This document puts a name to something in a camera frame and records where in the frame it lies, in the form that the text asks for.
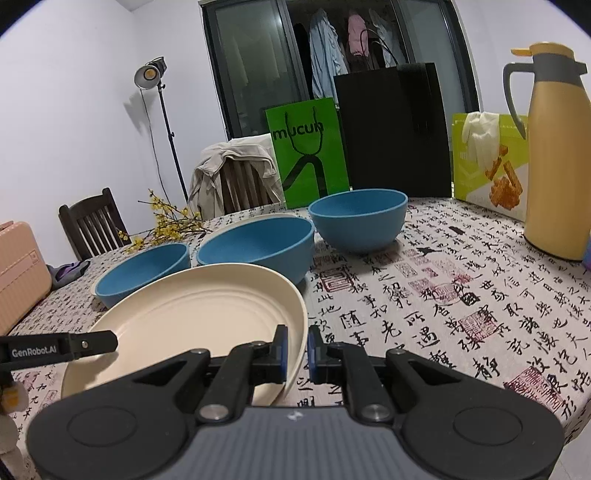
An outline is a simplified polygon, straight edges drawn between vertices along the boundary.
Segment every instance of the green paper bag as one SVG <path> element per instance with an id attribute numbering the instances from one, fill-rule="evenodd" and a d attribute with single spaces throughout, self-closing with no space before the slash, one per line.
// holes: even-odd
<path id="1" fill-rule="evenodd" d="M 266 113 L 288 208 L 349 190 L 332 98 L 282 105 Z"/>

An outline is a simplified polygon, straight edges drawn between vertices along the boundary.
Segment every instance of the lamp head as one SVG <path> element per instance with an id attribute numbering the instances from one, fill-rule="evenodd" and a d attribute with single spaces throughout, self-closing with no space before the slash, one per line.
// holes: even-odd
<path id="1" fill-rule="evenodd" d="M 158 85 L 158 82 L 166 71 L 164 57 L 158 57 L 140 67 L 134 75 L 135 84 L 142 90 L 150 90 Z"/>

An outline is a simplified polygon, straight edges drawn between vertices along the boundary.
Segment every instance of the black paper bag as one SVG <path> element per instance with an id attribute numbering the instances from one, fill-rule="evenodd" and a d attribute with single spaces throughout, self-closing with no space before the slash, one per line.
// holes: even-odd
<path id="1" fill-rule="evenodd" d="M 335 77 L 354 189 L 451 197 L 446 119 L 435 64 L 404 64 Z"/>

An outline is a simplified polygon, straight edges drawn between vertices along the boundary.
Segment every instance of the yellow green box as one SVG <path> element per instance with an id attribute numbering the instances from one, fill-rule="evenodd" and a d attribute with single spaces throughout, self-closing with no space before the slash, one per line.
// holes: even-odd
<path id="1" fill-rule="evenodd" d="M 495 162 L 497 168 L 482 171 L 476 161 L 468 159 L 468 147 L 462 141 L 466 117 L 466 113 L 456 113 L 452 118 L 454 197 L 525 220 L 529 163 L 527 140 L 517 131 L 511 115 L 500 115 L 501 148 L 498 162 Z M 527 127 L 527 116 L 521 118 Z"/>

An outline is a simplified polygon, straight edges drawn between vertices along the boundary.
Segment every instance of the beige jacket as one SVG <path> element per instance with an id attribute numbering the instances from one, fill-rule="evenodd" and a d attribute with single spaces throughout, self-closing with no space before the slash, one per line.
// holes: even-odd
<path id="1" fill-rule="evenodd" d="M 224 215 L 220 172 L 228 161 L 247 162 L 258 174 L 271 201 L 285 200 L 271 134 L 234 138 L 205 148 L 191 177 L 189 205 L 194 212 L 201 212 L 204 220 Z M 246 198 L 245 192 L 237 193 Z"/>

